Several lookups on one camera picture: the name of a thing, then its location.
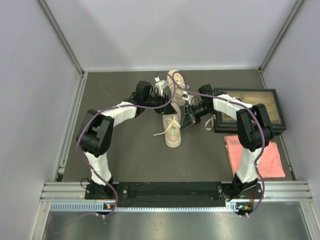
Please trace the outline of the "white shoelace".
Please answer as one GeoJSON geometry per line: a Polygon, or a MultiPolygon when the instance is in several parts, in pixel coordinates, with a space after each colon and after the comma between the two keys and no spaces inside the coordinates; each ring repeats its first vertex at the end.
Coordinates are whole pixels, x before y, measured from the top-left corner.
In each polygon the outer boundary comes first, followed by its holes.
{"type": "Polygon", "coordinates": [[[163,134],[169,134],[170,136],[176,136],[180,132],[180,117],[176,114],[164,115],[162,117],[162,123],[164,127],[164,131],[160,133],[156,133],[153,136],[159,136],[163,134]]]}

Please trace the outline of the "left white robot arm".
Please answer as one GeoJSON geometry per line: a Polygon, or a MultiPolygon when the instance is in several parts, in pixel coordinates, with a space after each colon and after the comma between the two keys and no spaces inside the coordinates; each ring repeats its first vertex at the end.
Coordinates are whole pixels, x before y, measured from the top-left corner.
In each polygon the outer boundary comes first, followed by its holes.
{"type": "Polygon", "coordinates": [[[87,111],[76,137],[76,149],[82,150],[91,170],[87,190],[102,198],[109,198],[114,191],[109,170],[107,151],[111,145],[113,129],[124,121],[134,119],[146,109],[156,113],[175,114],[170,103],[171,94],[165,80],[155,84],[139,81],[135,91],[121,103],[100,111],[87,111]]]}

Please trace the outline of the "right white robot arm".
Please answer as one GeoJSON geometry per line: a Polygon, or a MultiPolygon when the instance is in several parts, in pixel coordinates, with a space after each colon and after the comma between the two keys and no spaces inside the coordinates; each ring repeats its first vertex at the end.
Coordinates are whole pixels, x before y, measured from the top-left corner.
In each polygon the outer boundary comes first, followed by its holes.
{"type": "Polygon", "coordinates": [[[219,194],[225,201],[235,197],[245,198],[262,178],[258,167],[261,156],[275,133],[266,109],[262,103],[244,103],[225,92],[214,92],[210,84],[198,89],[201,101],[197,105],[187,104],[181,129],[199,124],[201,117],[221,112],[236,120],[237,137],[242,145],[240,166],[230,185],[220,185],[219,194]]]}

